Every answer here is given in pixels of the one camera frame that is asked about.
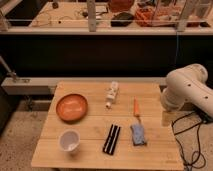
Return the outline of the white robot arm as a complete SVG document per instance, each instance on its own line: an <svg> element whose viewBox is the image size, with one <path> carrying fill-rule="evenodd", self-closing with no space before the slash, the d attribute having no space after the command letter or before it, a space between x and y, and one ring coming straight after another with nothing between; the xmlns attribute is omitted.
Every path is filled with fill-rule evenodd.
<svg viewBox="0 0 213 171"><path fill-rule="evenodd" d="M175 69L166 76L167 87L161 94L161 104L167 111L179 110L190 102L213 118L213 89L206 85L208 72L201 64Z"/></svg>

